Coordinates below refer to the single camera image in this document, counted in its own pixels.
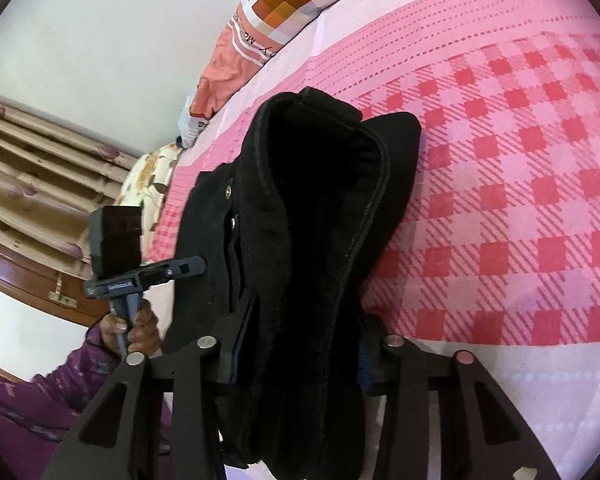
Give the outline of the person's left hand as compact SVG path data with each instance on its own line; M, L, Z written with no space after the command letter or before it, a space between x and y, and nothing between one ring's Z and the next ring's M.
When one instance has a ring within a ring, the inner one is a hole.
M102 344L117 354L140 352L151 358L162 345L158 318L147 300L142 302L132 322L125 322L112 313L106 314L99 322L99 333Z

